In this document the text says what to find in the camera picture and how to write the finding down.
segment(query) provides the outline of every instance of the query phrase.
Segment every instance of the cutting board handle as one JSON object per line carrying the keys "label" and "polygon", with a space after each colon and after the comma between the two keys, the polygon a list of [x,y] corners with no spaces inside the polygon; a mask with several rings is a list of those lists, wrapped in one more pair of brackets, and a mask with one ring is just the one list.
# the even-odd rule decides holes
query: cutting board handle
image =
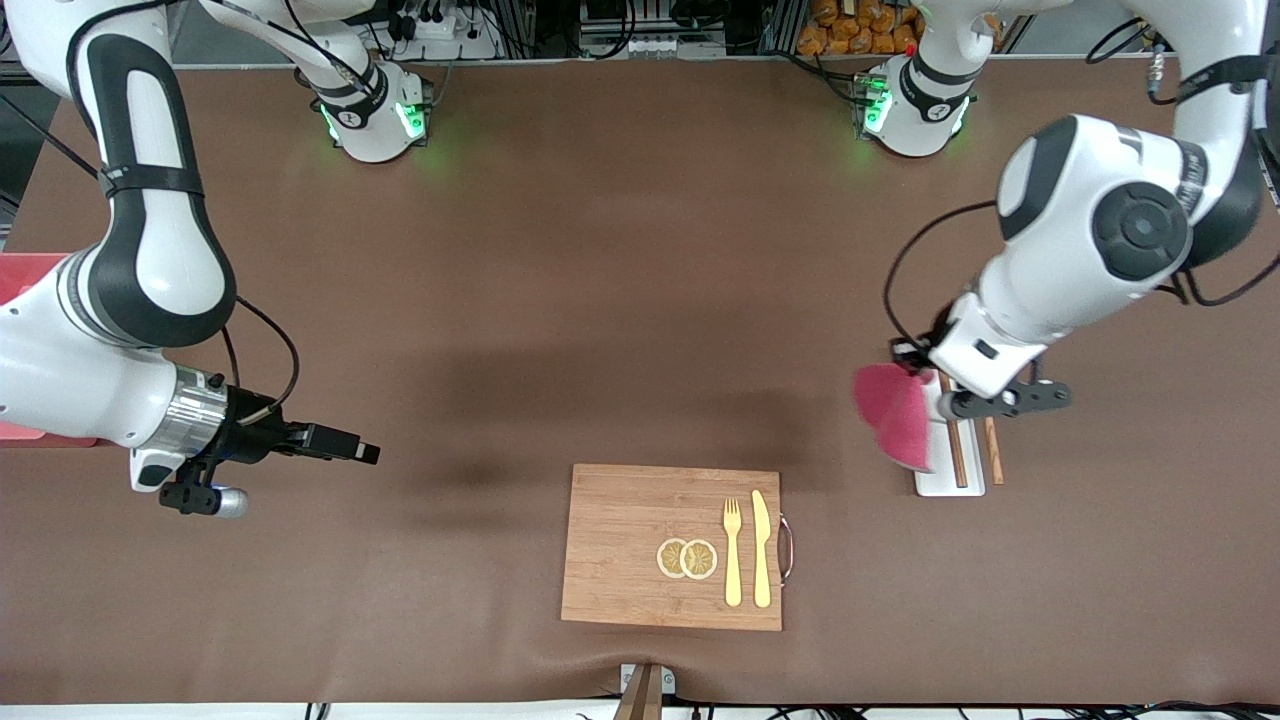
{"label": "cutting board handle", "polygon": [[[787,587],[787,578],[791,577],[791,570],[796,566],[796,538],[795,533],[791,532],[791,523],[787,523],[787,516],[778,512],[778,528],[787,536],[787,565],[782,570],[782,580],[778,583],[780,588]],[[782,566],[782,543],[778,543],[778,566]]]}

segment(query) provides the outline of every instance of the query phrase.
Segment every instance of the brown tablecloth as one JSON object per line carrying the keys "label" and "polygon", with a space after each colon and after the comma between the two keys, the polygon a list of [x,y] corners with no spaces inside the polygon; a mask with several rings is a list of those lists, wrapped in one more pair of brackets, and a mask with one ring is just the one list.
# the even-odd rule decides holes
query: brown tablecloth
{"label": "brown tablecloth", "polygon": [[[1280,282],[1055,347],[1075,407],[1001,421],[1009,484],[980,500],[914,497],[847,397],[906,237],[1065,113],[1167,132],[1142,74],[992,63],[964,132],[906,160],[785,63],[466,68],[431,146],[369,167],[289,73],[186,73],[241,292],[302,351],[289,418],[383,461],[224,466],[252,509],[219,521],[129,492],[119,450],[4,451],[0,701],[534,700],[652,660],[721,702],[1280,702]],[[10,250],[105,223],[46,151]],[[1276,238],[1268,206],[1204,284]],[[906,322],[998,249],[991,215],[927,240]],[[284,348],[232,329],[276,392]],[[225,368],[218,342],[173,356]],[[573,462],[780,470],[785,632],[559,621]]]}

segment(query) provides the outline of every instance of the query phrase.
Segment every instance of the metal handle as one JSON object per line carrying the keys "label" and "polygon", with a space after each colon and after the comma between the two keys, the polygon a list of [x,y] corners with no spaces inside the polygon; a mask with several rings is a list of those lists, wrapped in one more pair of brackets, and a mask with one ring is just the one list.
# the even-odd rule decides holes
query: metal handle
{"label": "metal handle", "polygon": [[787,533],[787,569],[782,571],[782,582],[778,587],[787,587],[787,578],[791,577],[791,570],[796,565],[796,542],[795,533],[791,532],[791,524],[787,523],[787,516],[778,512],[778,528]]}

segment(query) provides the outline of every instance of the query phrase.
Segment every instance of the red cloth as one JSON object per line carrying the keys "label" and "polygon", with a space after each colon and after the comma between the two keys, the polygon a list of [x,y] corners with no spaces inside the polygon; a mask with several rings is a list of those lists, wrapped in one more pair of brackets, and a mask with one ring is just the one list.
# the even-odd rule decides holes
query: red cloth
{"label": "red cloth", "polygon": [[854,374],[854,405],[876,429],[876,445],[910,470],[932,473],[929,466],[929,411],[924,384],[932,370],[913,375],[893,363],[868,365]]}

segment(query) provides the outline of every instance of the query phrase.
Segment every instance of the gold knife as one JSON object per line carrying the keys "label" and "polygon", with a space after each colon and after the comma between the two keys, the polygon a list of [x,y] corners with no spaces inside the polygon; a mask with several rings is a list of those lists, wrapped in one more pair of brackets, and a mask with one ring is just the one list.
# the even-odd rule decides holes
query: gold knife
{"label": "gold knife", "polygon": [[753,525],[755,527],[755,606],[768,607],[769,598],[769,564],[764,557],[764,543],[773,533],[773,524],[769,523],[769,511],[764,507],[764,496],[760,491],[751,491],[751,506],[754,507]]}

